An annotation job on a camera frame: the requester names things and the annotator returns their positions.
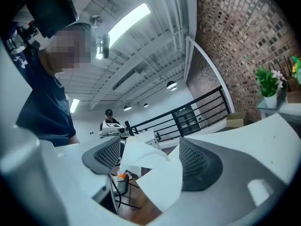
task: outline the black metal railing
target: black metal railing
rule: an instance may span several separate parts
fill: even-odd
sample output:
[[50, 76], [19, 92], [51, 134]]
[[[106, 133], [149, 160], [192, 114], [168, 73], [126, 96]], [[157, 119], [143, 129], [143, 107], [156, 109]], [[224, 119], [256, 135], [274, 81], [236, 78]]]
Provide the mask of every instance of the black metal railing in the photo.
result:
[[[208, 102], [202, 104], [201, 106], [199, 106], [199, 107], [193, 109], [193, 110], [189, 110], [188, 112], [182, 113], [182, 114], [180, 114], [180, 115], [176, 115], [176, 113], [177, 113], [179, 110], [181, 110], [182, 108], [185, 108], [185, 107], [187, 107], [187, 106], [191, 106], [192, 104], [195, 104], [196, 102], [199, 102], [199, 101], [201, 101], [201, 100], [204, 100], [204, 99], [206, 99], [207, 97], [212, 96], [212, 95], [215, 95], [216, 97], [213, 98], [212, 100], [210, 100], [210, 101], [208, 101]], [[209, 109], [207, 109], [207, 110], [205, 110], [205, 111], [202, 111], [202, 112], [201, 112], [200, 114], [198, 114], [198, 115], [189, 117], [188, 119], [185, 119], [185, 120], [183, 120], [183, 121], [179, 121], [179, 120], [178, 120], [180, 117], [183, 117], [184, 115], [187, 115], [187, 114], [189, 114], [189, 113], [192, 113], [192, 112], [195, 111], [195, 110], [201, 109], [201, 108], [203, 108], [203, 107], [205, 107], [205, 106], [210, 106], [214, 101], [217, 101], [217, 100], [220, 99], [220, 98], [222, 99], [222, 102], [221, 102], [221, 103], [218, 103], [218, 104], [216, 104], [216, 105], [212, 105], [211, 108], [209, 108]], [[200, 120], [200, 121], [197, 121], [197, 120], [196, 120], [198, 117], [203, 116], [203, 115], [207, 114], [208, 112], [210, 112], [210, 111], [212, 111], [212, 110], [214, 110], [214, 109], [217, 109], [217, 108], [219, 108], [219, 111], [218, 111], [218, 112], [216, 112], [216, 113], [214, 113], [214, 114], [212, 114], [212, 115], [210, 115], [210, 116], [207, 116], [207, 117], [206, 117], [205, 119], [203, 119], [203, 120]], [[218, 118], [217, 120], [215, 120], [215, 121], [213, 121], [213, 122], [210, 122], [209, 124], [206, 124], [206, 126], [203, 126], [203, 127], [200, 126], [200, 124], [201, 124], [202, 122], [206, 122], [206, 121], [208, 121], [209, 119], [211, 119], [211, 118], [213, 118], [213, 117], [215, 117], [215, 116], [217, 116], [217, 115], [219, 115], [219, 114], [221, 114], [221, 113], [224, 114], [224, 115], [222, 115], [222, 117]], [[180, 107], [178, 107], [178, 108], [175, 108], [175, 109], [173, 109], [173, 110], [171, 110], [171, 111], [169, 111], [169, 112], [166, 112], [166, 113], [164, 113], [164, 114], [161, 114], [161, 115], [159, 115], [159, 116], [156, 116], [155, 118], [152, 118], [152, 119], [150, 119], [150, 120], [144, 121], [144, 122], [139, 123], [139, 124], [134, 125], [134, 126], [130, 126], [130, 124], [129, 124], [128, 121], [126, 121], [125, 124], [126, 124], [126, 127], [127, 127], [128, 132], [130, 133], [130, 135], [133, 136], [134, 134], [139, 134], [139, 132], [144, 132], [144, 131], [147, 131], [147, 130], [150, 129], [150, 128], [154, 128], [154, 127], [157, 127], [157, 126], [162, 125], [162, 124], [164, 124], [164, 123], [167, 123], [167, 122], [170, 122], [170, 121], [174, 121], [174, 124], [168, 125], [168, 126], [166, 126], [166, 127], [163, 127], [163, 128], [160, 128], [160, 129], [157, 129], [157, 130], [154, 131], [154, 132], [156, 133], [156, 138], [157, 138], [157, 140], [160, 141], [160, 142], [162, 142], [162, 141], [171, 140], [171, 139], [174, 139], [174, 138], [177, 138], [177, 137], [183, 137], [183, 136], [186, 136], [186, 135], [189, 135], [189, 134], [198, 132], [198, 131], [200, 131], [200, 130], [202, 130], [202, 129], [208, 127], [208, 126], [211, 126], [211, 125], [213, 125], [213, 124], [215, 124], [215, 123], [217, 123], [217, 122], [219, 122], [219, 121], [225, 119], [225, 118], [228, 116], [228, 114], [230, 114], [230, 109], [229, 109], [229, 106], [228, 106], [228, 104], [227, 104], [226, 98], [225, 98], [225, 96], [224, 96], [224, 94], [223, 94], [222, 87], [219, 86], [219, 87], [213, 89], [212, 91], [208, 92], [207, 94], [202, 95], [202, 96], [200, 96], [199, 98], [197, 98], [197, 99], [195, 99], [195, 100], [193, 100], [193, 101], [190, 101], [189, 103], [186, 103], [186, 104], [184, 104], [184, 105], [182, 105], [182, 106], [180, 106]], [[170, 116], [170, 115], [172, 115], [172, 118], [171, 118], [171, 119], [168, 119], [168, 120], [163, 121], [163, 122], [160, 122], [160, 123], [156, 123], [156, 124], [154, 124], [154, 125], [147, 126], [146, 128], [143, 128], [143, 129], [138, 129], [138, 127], [141, 127], [141, 126], [146, 125], [146, 124], [148, 124], [148, 123], [150, 123], [150, 122], [157, 121], [157, 120], [159, 120], [159, 119], [161, 119], [161, 118], [163, 118], [163, 117], [165, 117], [165, 116]], [[185, 126], [185, 127], [183, 127], [183, 126], [181, 125], [181, 124], [183, 124], [184, 122], [187, 122], [187, 121], [193, 120], [193, 119], [195, 119], [197, 122], [196, 122], [196, 123], [193, 123], [193, 124], [191, 124], [191, 125], [187, 125], [187, 126]], [[187, 128], [190, 128], [190, 127], [191, 127], [191, 128], [196, 127], [196, 124], [198, 125], [196, 129], [194, 129], [194, 130], [189, 130], [188, 132], [185, 132], [185, 130], [187, 131]], [[176, 130], [172, 130], [172, 131], [169, 131], [169, 132], [163, 133], [163, 134], [160, 134], [160, 133], [159, 133], [159, 132], [162, 131], [162, 130], [166, 130], [166, 129], [168, 129], [168, 128], [172, 128], [172, 127], [175, 127], [175, 126], [177, 127]], [[179, 132], [179, 134], [176, 135], [176, 136], [173, 136], [173, 137], [170, 137], [170, 138], [161, 140], [163, 136], [166, 136], [166, 135], [169, 135], [169, 134], [172, 134], [172, 133], [176, 133], [176, 132]]]

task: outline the brick wall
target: brick wall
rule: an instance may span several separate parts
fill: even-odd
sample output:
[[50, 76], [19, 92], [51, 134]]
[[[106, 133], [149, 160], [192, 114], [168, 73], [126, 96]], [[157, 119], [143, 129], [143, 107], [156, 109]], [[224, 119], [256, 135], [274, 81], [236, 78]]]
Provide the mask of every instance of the brick wall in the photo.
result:
[[[260, 65], [288, 75], [284, 56], [301, 55], [297, 39], [273, 0], [198, 0], [196, 42], [211, 58], [237, 111], [247, 110], [251, 120], [260, 119], [255, 109], [261, 99], [254, 70]], [[194, 97], [214, 89], [218, 82], [194, 51], [187, 85]]]
[[[191, 67], [189, 70], [189, 74], [187, 77], [187, 86], [194, 98], [198, 98], [201, 95], [204, 95], [211, 90], [215, 89], [216, 87], [219, 87], [221, 84], [219, 83], [215, 73], [211, 69], [211, 67], [208, 65], [207, 61], [204, 59], [204, 57], [199, 53], [199, 51], [194, 48], [193, 57], [191, 60]], [[209, 101], [217, 98], [220, 96], [219, 92], [216, 92], [207, 98], [198, 101], [196, 104], [197, 106], [202, 106]], [[204, 113], [205, 111], [209, 110], [210, 108], [220, 104], [222, 102], [222, 99], [219, 98], [215, 100], [214, 102], [209, 103], [208, 105], [205, 105], [199, 109], [200, 113]], [[207, 119], [207, 123], [211, 124], [214, 121], [217, 121], [218, 119], [221, 119], [224, 117], [227, 112], [224, 111], [216, 116], [213, 116], [215, 113], [220, 112], [221, 110], [225, 109], [225, 106], [221, 105], [205, 114], [202, 115], [203, 118], [209, 118]]]

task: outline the yellow flower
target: yellow flower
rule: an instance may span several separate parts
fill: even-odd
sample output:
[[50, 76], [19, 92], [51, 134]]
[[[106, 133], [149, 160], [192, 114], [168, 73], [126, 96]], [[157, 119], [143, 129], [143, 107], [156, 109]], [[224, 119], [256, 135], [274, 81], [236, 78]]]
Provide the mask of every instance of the yellow flower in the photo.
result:
[[293, 66], [292, 72], [296, 73], [296, 70], [297, 70], [297, 63], [295, 63], [295, 65]]

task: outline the orange object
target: orange object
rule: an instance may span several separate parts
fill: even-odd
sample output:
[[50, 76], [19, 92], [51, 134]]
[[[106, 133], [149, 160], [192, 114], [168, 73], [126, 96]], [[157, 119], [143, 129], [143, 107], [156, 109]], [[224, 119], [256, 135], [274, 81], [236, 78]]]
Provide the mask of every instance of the orange object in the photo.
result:
[[125, 180], [125, 179], [126, 179], [126, 173], [124, 173], [124, 174], [119, 174], [118, 177], [119, 177], [119, 178], [122, 178], [123, 180]]

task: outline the potted plant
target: potted plant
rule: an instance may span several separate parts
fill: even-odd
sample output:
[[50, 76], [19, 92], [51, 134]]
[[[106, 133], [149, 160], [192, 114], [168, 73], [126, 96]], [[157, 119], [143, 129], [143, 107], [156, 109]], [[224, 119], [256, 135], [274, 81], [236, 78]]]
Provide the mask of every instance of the potted plant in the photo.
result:
[[254, 73], [257, 82], [261, 85], [261, 94], [264, 97], [268, 108], [277, 106], [277, 90], [282, 88], [283, 75], [279, 71], [268, 71], [263, 66]]

